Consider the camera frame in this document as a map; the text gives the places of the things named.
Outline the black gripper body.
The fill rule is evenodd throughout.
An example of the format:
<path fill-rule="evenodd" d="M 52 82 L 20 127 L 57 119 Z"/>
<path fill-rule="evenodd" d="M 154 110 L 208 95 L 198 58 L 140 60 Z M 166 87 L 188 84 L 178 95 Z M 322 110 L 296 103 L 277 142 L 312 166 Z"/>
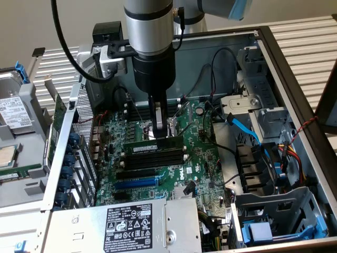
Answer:
<path fill-rule="evenodd" d="M 136 86 L 152 97 L 165 94 L 175 81 L 174 51 L 165 51 L 154 56 L 133 56 L 132 64 Z"/>

